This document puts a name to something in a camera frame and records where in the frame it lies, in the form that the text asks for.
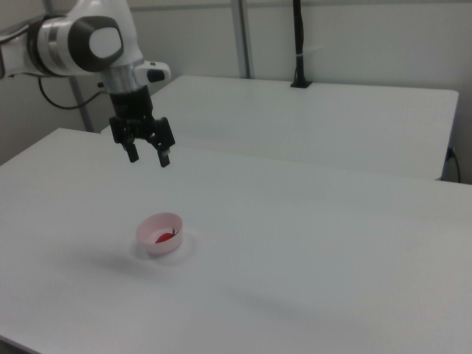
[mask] black post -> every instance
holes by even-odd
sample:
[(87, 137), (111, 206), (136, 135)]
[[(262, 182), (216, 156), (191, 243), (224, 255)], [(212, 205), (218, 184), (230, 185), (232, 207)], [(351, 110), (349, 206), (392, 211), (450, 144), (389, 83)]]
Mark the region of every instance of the black post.
[(295, 50), (296, 50), (296, 72), (291, 87), (306, 89), (311, 81), (305, 79), (305, 68), (303, 64), (303, 19), (302, 4), (300, 0), (294, 0), (294, 25), (295, 25)]

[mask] small bowl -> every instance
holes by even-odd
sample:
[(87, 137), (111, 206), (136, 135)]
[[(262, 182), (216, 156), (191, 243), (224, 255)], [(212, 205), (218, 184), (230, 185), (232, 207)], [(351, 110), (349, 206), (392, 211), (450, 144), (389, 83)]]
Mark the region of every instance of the small bowl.
[[(174, 237), (156, 243), (163, 234), (172, 233), (173, 230), (176, 233)], [(182, 219), (176, 214), (163, 212), (150, 216), (140, 223), (136, 230), (136, 237), (148, 253), (164, 254), (173, 251), (182, 243), (182, 233)]]

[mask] red object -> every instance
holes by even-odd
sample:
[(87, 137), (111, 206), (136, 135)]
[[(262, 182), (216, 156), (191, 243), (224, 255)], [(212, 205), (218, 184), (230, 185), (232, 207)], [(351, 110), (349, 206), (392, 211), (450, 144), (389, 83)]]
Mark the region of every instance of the red object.
[(168, 241), (174, 236), (175, 236), (174, 234), (171, 234), (170, 232), (168, 232), (167, 234), (163, 234), (161, 237), (159, 237), (155, 243)]

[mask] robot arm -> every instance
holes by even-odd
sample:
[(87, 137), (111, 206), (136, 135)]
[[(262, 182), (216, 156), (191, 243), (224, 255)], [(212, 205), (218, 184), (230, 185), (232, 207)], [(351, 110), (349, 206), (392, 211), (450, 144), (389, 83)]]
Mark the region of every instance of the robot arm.
[(114, 140), (131, 162), (135, 139), (157, 149), (161, 166), (175, 144), (166, 118), (154, 119), (148, 85), (170, 78), (165, 63), (146, 62), (126, 0), (79, 0), (66, 15), (51, 15), (0, 35), (0, 79), (15, 74), (66, 77), (100, 73), (114, 105)]

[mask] table surface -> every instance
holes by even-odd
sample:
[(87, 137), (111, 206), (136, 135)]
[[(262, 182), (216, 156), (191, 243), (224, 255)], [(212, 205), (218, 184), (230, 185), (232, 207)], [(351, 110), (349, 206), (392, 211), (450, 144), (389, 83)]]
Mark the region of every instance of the table surface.
[(180, 145), (434, 180), (458, 94), (423, 88), (179, 77), (153, 96)]
[[(472, 189), (58, 130), (0, 167), (0, 337), (43, 354), (470, 353)], [(184, 241), (134, 232), (176, 212)]]

